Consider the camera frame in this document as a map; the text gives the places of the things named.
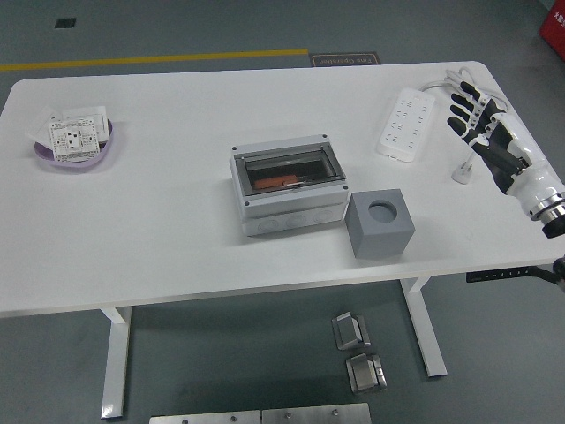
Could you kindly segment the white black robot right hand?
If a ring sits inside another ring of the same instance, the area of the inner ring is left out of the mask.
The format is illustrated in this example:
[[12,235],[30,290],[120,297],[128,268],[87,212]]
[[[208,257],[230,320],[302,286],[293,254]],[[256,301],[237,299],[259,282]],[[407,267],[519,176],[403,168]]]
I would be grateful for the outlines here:
[[564,184],[522,121],[471,83],[451,95],[449,127],[478,155],[502,193],[532,220],[563,202]]

